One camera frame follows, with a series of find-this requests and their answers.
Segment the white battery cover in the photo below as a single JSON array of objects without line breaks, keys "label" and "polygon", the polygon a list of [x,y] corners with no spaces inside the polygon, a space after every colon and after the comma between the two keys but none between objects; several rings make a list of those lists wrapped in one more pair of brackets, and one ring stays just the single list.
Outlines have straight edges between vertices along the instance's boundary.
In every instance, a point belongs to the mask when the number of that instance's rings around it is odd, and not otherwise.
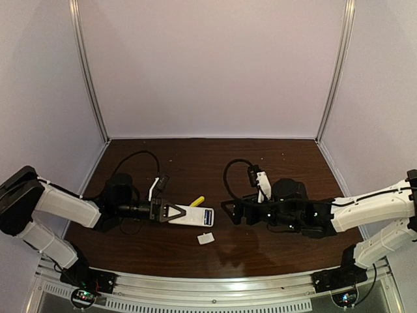
[{"label": "white battery cover", "polygon": [[215,241],[213,233],[204,233],[197,236],[197,242],[200,245],[207,245]]}]

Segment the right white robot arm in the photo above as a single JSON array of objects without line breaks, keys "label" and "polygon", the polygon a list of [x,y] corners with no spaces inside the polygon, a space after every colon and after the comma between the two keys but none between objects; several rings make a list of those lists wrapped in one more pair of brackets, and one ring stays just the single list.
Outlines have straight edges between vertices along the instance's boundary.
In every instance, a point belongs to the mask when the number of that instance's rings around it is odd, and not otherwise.
[{"label": "right white robot arm", "polygon": [[378,234],[346,248],[337,269],[317,273],[315,278],[318,284],[325,280],[359,281],[377,260],[416,240],[416,170],[409,170],[404,180],[382,190],[328,200],[311,200],[303,183],[280,179],[273,184],[270,198],[233,196],[223,201],[221,208],[235,225],[243,220],[250,226],[259,222],[286,225],[290,233],[313,239],[391,220]]}]

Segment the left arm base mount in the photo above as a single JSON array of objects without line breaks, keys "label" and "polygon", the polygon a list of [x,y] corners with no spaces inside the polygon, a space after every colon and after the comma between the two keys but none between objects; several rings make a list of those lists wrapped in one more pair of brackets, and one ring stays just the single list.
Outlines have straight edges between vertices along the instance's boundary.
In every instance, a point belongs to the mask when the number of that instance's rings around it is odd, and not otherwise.
[{"label": "left arm base mount", "polygon": [[76,288],[70,294],[70,302],[80,310],[91,308],[99,297],[112,294],[117,278],[115,273],[91,268],[78,273],[75,269],[59,271],[60,281]]}]

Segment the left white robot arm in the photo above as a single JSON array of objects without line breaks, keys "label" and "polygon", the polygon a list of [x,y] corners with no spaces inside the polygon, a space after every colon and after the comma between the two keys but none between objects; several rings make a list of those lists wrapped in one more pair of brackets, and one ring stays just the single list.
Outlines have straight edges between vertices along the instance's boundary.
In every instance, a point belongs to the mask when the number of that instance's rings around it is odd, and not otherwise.
[{"label": "left white robot arm", "polygon": [[82,252],[37,222],[35,212],[49,213],[94,230],[107,230],[120,218],[168,222],[186,216],[184,206],[164,199],[140,199],[133,179],[116,173],[93,198],[75,194],[24,166],[1,183],[1,231],[18,237],[54,261],[62,272],[88,271]]}]

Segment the white remote control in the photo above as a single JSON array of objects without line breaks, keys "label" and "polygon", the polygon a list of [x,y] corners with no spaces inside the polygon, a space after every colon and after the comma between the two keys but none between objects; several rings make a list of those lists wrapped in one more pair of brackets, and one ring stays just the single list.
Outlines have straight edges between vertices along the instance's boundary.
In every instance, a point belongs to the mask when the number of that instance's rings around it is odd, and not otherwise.
[{"label": "white remote control", "polygon": [[204,225],[205,210],[213,210],[212,226],[214,225],[215,210],[210,207],[190,207],[186,205],[178,205],[186,210],[186,216],[169,221],[170,224],[178,224],[185,226],[207,227]]}]

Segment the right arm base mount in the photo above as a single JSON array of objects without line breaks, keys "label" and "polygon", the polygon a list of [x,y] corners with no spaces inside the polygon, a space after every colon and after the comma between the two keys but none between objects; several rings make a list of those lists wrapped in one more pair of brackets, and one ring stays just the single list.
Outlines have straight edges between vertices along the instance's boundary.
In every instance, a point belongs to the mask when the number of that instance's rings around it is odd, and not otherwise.
[{"label": "right arm base mount", "polygon": [[367,270],[356,267],[337,267],[311,275],[316,293],[330,292],[332,302],[344,310],[353,308],[359,299],[357,284],[367,280]]}]

